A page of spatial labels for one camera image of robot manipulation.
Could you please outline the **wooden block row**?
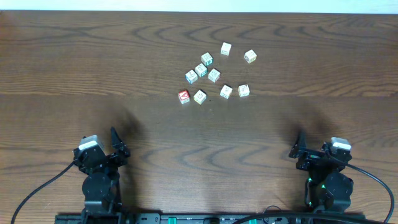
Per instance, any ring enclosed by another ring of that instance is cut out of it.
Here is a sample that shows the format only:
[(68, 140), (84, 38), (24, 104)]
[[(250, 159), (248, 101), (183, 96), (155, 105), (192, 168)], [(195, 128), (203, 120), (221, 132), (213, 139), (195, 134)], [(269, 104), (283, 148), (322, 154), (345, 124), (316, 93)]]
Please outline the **wooden block row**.
[(240, 97), (248, 96), (250, 94), (250, 89), (247, 84), (238, 86), (238, 93)]

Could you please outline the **red letter block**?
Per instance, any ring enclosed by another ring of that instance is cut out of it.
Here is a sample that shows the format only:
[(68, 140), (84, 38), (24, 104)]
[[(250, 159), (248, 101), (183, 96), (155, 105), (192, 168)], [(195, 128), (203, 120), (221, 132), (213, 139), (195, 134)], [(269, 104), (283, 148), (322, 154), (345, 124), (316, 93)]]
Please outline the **red letter block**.
[(187, 90), (183, 90), (183, 91), (179, 92), (178, 98), (179, 98), (181, 104), (185, 104), (190, 101), (190, 95)]

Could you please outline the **yellow edged wooden block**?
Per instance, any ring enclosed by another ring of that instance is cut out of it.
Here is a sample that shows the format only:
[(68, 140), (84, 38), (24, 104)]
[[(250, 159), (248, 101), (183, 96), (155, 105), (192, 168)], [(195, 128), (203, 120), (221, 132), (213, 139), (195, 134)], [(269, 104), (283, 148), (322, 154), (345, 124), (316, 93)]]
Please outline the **yellow edged wooden block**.
[(198, 90), (195, 95), (193, 96), (193, 99), (199, 104), (201, 105), (207, 98), (207, 94), (202, 91), (202, 90)]

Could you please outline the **blue edged wooden block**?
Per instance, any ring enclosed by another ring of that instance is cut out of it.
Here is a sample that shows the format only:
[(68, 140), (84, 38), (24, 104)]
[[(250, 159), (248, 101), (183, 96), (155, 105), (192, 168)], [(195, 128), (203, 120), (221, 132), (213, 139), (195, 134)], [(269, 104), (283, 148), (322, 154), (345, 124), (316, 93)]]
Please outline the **blue edged wooden block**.
[(195, 71), (190, 70), (189, 72), (187, 72), (185, 74), (185, 78), (186, 78), (187, 82), (189, 82), (189, 84), (193, 84), (194, 82), (196, 82), (198, 80), (198, 75), (196, 74)]

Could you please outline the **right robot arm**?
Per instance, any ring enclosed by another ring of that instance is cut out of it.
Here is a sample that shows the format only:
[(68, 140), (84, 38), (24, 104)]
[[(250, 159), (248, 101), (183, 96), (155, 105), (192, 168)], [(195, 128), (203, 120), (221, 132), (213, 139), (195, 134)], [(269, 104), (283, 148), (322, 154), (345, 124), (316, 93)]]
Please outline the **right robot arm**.
[(307, 147), (305, 134), (299, 133), (289, 157), (297, 160), (298, 170), (308, 172), (304, 202), (309, 210), (344, 213), (351, 205), (353, 181), (341, 173), (345, 166), (337, 160), (347, 163), (352, 159), (348, 140), (332, 137), (316, 151)]

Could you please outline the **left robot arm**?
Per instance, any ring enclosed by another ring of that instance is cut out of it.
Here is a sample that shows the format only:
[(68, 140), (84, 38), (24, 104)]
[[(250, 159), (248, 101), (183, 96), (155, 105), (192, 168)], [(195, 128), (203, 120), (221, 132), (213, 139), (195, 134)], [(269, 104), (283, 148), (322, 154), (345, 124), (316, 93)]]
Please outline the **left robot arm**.
[(82, 185), (85, 210), (90, 214), (114, 214), (121, 211), (119, 168), (125, 166), (130, 150), (111, 128), (111, 146), (114, 152), (106, 155), (97, 135), (84, 137), (73, 150), (73, 161), (79, 171), (88, 177)]

